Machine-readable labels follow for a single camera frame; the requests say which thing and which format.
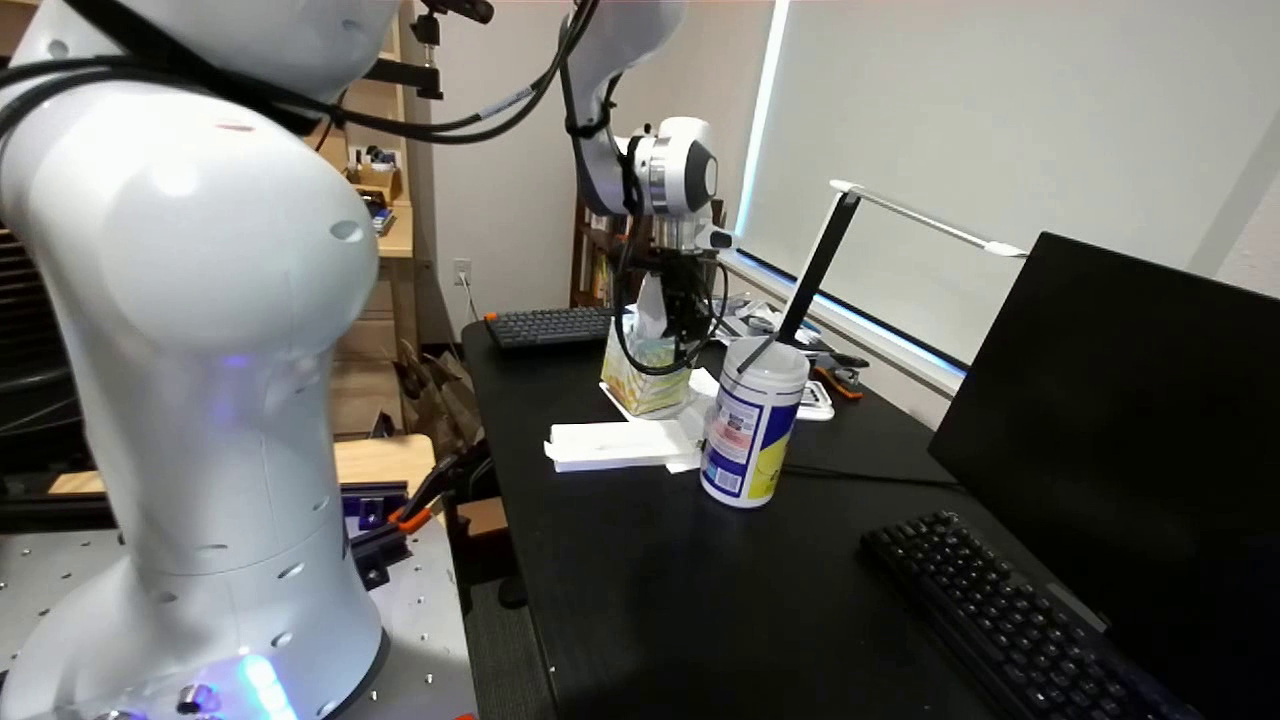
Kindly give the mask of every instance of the keyboard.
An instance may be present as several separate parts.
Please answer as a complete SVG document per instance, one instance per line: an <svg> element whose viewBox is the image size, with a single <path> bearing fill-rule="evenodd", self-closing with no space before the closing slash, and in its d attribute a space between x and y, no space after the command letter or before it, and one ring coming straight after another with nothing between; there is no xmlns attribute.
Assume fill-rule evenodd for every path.
<svg viewBox="0 0 1280 720"><path fill-rule="evenodd" d="M1013 716L1198 720L1042 583L983 548L959 517L877 527L859 548Z"/></svg>
<svg viewBox="0 0 1280 720"><path fill-rule="evenodd" d="M551 343L602 343L606 307L534 307L487 318L494 349L551 349Z"/></svg>

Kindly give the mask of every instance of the black cable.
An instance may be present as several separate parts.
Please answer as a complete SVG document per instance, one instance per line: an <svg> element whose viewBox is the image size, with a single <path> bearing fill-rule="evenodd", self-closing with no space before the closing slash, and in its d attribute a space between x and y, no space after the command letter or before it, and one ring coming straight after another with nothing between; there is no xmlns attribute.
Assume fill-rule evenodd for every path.
<svg viewBox="0 0 1280 720"><path fill-rule="evenodd" d="M26 111L37 111L43 100L71 94L78 84L103 84L103 82L145 82L145 84L169 84L169 90L186 90L186 82L176 82L159 68L88 68L88 73L71 73L71 75L50 75L20 97L12 97L0 108L0 136L7 136Z"/></svg>
<svg viewBox="0 0 1280 720"><path fill-rule="evenodd" d="M22 425L22 430L0 430L0 440L37 437L37 433L71 430L71 425L84 425L84 416L60 416L60 421Z"/></svg>
<svg viewBox="0 0 1280 720"><path fill-rule="evenodd" d="M41 386L54 386L54 379L66 379L71 367L43 367L43 371L22 371L22 377L4 377L0 379L0 397L4 391L20 391L20 389L41 389Z"/></svg>
<svg viewBox="0 0 1280 720"><path fill-rule="evenodd" d="M330 130L334 130L334 120L329 115L322 130L320 130L320 136L315 136L315 145L310 145L310 154L322 154Z"/></svg>
<svg viewBox="0 0 1280 720"><path fill-rule="evenodd" d="M467 482L477 482L487 468L487 440L477 440L458 456L443 456L404 499L400 517L424 512L439 492L451 492Z"/></svg>
<svg viewBox="0 0 1280 720"><path fill-rule="evenodd" d="M624 281L626 281L626 268L633 268L633 241L624 241L624 252L616 260L616 274L611 274L611 335L616 335L616 349L626 356L626 364L639 371L639 377L677 377L690 364L690 356L678 356L678 343L671 352L671 364L642 364L633 343L626 343L626 331L624 331Z"/></svg>
<svg viewBox="0 0 1280 720"><path fill-rule="evenodd" d="M720 303L715 303L713 289L705 292L708 318L713 318L708 335L715 335L722 329L722 307L728 307L728 268L720 260L715 260L715 278L720 278Z"/></svg>
<svg viewBox="0 0 1280 720"><path fill-rule="evenodd" d="M547 84L557 82L557 73L568 64L570 48L580 46L580 36L587 32L590 15L596 15L601 0L584 0L574 9L574 15L565 26L558 32L558 46L557 46L557 56L551 64L528 84L528 100L524 108L516 108L509 120L490 126L490 130L480 130L480 131L456 131L456 130L467 130L467 126L480 126L487 120L485 111L470 111L463 120L447 120L447 126L404 126L404 120L382 120L382 115L366 115L366 111L346 111L340 103L322 103L315 97L304 97L304 94L293 94L293 90L278 90L278 84L267 84L267 82L256 82L256 75L243 75L243 73L225 73L217 68L217 75L181 75L181 73L163 73L159 64L146 64L146 60L135 60L135 56L84 56L84 60L41 60L41 64L20 64L20 68L7 68L0 73L0 90L4 84L20 84L20 82L37 82L37 75L50 75L50 73L88 73L88 68L116 68L118 75L96 75L96 82L159 82L159 84L183 84L193 90L197 82L209 84L210 94L217 90L236 90L243 97L258 97L276 108L293 108L293 111L315 111L315 115L329 115L330 126L365 126L365 130L380 130L380 131L392 131L392 136L406 136L406 141L424 141L424 145L480 145L480 141L490 141L490 136L504 136L511 131L520 120L532 115L532 108L544 100Z"/></svg>
<svg viewBox="0 0 1280 720"><path fill-rule="evenodd" d="M4 433L16 433L16 430L22 430L22 425L37 425L41 416L50 416L50 412L60 412L60 410L71 410L71 406L74 406L74 397L64 397L64 401L50 401L50 406L43 406L43 410L33 410L26 416L4 421L4 425L0 425L0 437L4 437Z"/></svg>

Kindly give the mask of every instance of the screen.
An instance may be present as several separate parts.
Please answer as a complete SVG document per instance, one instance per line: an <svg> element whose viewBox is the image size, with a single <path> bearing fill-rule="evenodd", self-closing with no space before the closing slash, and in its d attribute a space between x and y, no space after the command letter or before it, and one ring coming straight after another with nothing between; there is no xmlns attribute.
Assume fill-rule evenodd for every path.
<svg viewBox="0 0 1280 720"><path fill-rule="evenodd" d="M1280 710L1280 303L1041 236L930 452L1118 654Z"/></svg>

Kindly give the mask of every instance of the desk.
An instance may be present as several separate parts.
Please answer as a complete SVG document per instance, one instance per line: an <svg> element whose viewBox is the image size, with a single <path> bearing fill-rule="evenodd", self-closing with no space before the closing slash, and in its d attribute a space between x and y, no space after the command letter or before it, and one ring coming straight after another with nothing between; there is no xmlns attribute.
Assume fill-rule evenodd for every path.
<svg viewBox="0 0 1280 720"><path fill-rule="evenodd" d="M962 512L1005 553L1009 533L969 495L783 473L768 509L730 512L690 473L557 475L547 425L616 416L596 391L601 352L501 356L470 324L463 356L557 716L987 716L930 629L857 559L859 533L930 509ZM924 444L926 430L869 397L801 425L788 461L947 482Z"/></svg>

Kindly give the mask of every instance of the cable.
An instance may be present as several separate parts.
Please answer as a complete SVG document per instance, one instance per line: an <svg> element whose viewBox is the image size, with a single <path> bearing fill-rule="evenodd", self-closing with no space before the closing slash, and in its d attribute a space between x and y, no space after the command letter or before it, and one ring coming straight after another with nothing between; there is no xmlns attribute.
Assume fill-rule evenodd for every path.
<svg viewBox="0 0 1280 720"><path fill-rule="evenodd" d="M439 495L431 495L420 512L392 512L386 525L400 533L400 538L411 538L420 533L431 517L439 517Z"/></svg>
<svg viewBox="0 0 1280 720"><path fill-rule="evenodd" d="M26 103L20 111L12 111L4 131L16 120L22 120L33 111L33 103L41 103L41 100L46 100L54 94L66 94L66 90L78 90L78 84L93 84L93 82L159 82L159 84L183 84L183 90L209 84L210 94L217 90L233 90L233 94L267 100L272 108L315 111L315 115L329 115L330 126L365 126L365 130L380 130L380 131L424 141L424 145L480 145L480 141L511 131L520 120L532 115L532 108L544 100L544 94L551 90L557 73L565 73L570 48L587 32L596 9L601 9L601 0L574 4L570 21L558 27L558 46L557 46L551 64L524 94L511 94L509 100L501 100L501 103L490 103L485 111L470 111L470 115L458 115L458 120L443 120L443 126L404 126L404 120L352 111L352 108L340 108L340 103L329 103L329 100L315 100L315 97L304 97L304 94L243 75L243 73L225 73L225 68L217 68L217 75L198 75L198 73L197 75L176 75L176 73L169 73L159 64L146 64L146 60L135 60L135 56L84 56L84 60L41 60L41 64L20 64L20 68L0 73L0 90L20 84L20 82L37 82L37 75L50 75L50 73L93 73L84 82L46 82L54 90L43 90L33 100L26 100L26 94L16 97L16 100L26 100ZM480 131L456 131L456 130L470 130L480 120L490 120L494 111L511 111L511 115L490 126L490 130L480 130Z"/></svg>
<svg viewBox="0 0 1280 720"><path fill-rule="evenodd" d="M22 437L26 433L26 425L37 425L41 416L50 416L50 412L60 412L60 410L71 410L74 406L74 397L64 397L64 401L50 401L50 406L43 406L43 410L37 410L37 412L26 412L26 416L16 416L16 421L4 421L0 425L0 437Z"/></svg>
<svg viewBox="0 0 1280 720"><path fill-rule="evenodd" d="M334 120L329 115L322 130L320 130L320 136L315 136L315 145L310 145L310 154L322 154L330 130L334 130Z"/></svg>
<svg viewBox="0 0 1280 720"><path fill-rule="evenodd" d="M642 364L642 362L633 352L633 343L626 343L626 329L624 329L624 281L626 281L626 268L633 268L637 229L639 229L639 221L633 221L633 236L624 241L624 252L621 252L616 274L611 274L611 335L616 335L616 349L626 356L626 364L633 364L639 377L677 377L677 371L685 371L685 367L690 364L689 356L678 356L678 349L677 349L671 364Z"/></svg>
<svg viewBox="0 0 1280 720"><path fill-rule="evenodd" d="M20 389L41 389L41 386L54 386L54 379L66 379L71 367L46 367L46 371L26 371L26 377L4 377L0 379L0 397L4 391L20 391Z"/></svg>
<svg viewBox="0 0 1280 720"><path fill-rule="evenodd" d="M728 268L715 265L715 278L720 278L720 303L715 303L715 298L708 292L708 318L713 318L708 335L720 335L720 329L722 329L722 307L728 307Z"/></svg>

